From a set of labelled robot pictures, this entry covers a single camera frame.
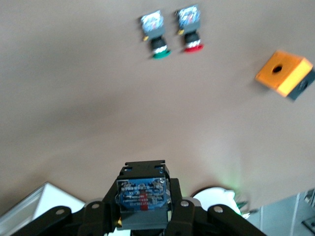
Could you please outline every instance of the bolt head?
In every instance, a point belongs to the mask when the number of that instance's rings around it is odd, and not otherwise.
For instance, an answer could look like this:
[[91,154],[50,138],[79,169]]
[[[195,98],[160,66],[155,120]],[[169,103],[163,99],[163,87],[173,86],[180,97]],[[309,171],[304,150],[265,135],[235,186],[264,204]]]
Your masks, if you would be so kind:
[[61,215],[64,213],[64,209],[60,209],[56,211],[56,215]]
[[188,206],[189,206],[189,202],[187,202],[187,201],[181,201],[181,206],[182,206],[182,207],[188,207]]
[[220,206],[215,206],[213,209],[215,210],[216,213],[222,213],[223,212],[223,209]]
[[92,209],[96,209],[96,208],[99,208],[99,204],[98,203],[95,203],[92,205]]

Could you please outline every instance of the screw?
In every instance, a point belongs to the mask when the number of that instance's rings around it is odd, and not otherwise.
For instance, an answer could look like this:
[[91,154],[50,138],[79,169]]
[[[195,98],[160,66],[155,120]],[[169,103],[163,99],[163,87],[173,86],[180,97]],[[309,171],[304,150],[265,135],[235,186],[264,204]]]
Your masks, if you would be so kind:
[[97,204],[97,203],[92,205],[92,209],[96,209],[96,208],[99,208],[99,204]]
[[64,209],[60,209],[56,211],[56,215],[61,215],[64,213]]
[[187,201],[182,201],[182,202],[181,202],[181,206],[182,206],[182,207],[188,207],[188,206],[189,206],[189,202],[187,202]]
[[223,209],[220,206],[215,206],[213,209],[215,210],[216,213],[222,213],[223,212]]
[[298,90],[299,91],[304,91],[307,88],[308,85],[309,85],[309,83],[307,81],[302,81],[300,83],[299,87],[298,87]]

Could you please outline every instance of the white plastic part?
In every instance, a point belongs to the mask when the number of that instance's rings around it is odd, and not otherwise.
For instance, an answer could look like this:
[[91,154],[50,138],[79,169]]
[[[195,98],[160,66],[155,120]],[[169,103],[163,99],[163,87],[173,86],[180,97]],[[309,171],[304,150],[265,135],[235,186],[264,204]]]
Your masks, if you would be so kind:
[[186,44],[186,48],[193,48],[193,47],[196,47],[196,46],[198,46],[200,43],[201,43],[200,40],[193,41],[193,42],[191,42],[191,43],[187,43],[187,44]]
[[130,230],[117,230],[113,233],[109,233],[108,236],[130,236]]
[[161,53],[161,52],[164,52],[166,49],[167,49],[167,45],[165,45],[165,46],[163,46],[163,47],[160,47],[160,48],[154,49],[154,50],[153,50],[153,53],[154,53],[154,54]]
[[220,187],[207,188],[195,194],[193,198],[200,201],[201,207],[208,211],[208,208],[217,204],[223,204],[232,208],[239,215],[241,211],[238,209],[234,200],[235,192]]
[[12,235],[56,206],[69,207],[74,213],[84,206],[84,202],[47,182],[0,217],[0,236]]

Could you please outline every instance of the beige table surface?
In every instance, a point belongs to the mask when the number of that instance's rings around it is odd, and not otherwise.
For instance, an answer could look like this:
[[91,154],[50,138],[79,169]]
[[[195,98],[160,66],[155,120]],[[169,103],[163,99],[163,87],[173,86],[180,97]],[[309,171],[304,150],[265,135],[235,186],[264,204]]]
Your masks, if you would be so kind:
[[[205,48],[175,10],[200,4]],[[315,85],[294,103],[254,80],[277,49],[315,63],[313,0],[3,0],[0,214],[45,181],[87,201],[128,161],[165,159],[185,196],[227,186],[251,208],[315,187]],[[139,17],[161,9],[172,54]]]

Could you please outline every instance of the blue label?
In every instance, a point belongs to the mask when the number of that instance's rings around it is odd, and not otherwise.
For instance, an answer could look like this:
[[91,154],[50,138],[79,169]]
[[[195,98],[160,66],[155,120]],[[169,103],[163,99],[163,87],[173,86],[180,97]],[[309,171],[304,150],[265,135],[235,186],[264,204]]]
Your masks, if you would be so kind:
[[117,186],[119,204],[126,211],[154,210],[167,202],[165,178],[118,180]]
[[161,28],[164,24],[164,18],[161,11],[156,11],[141,18],[142,29],[144,33]]
[[178,17],[180,27],[198,22],[200,20],[200,11],[198,10],[198,6],[194,5],[180,10],[178,12]]

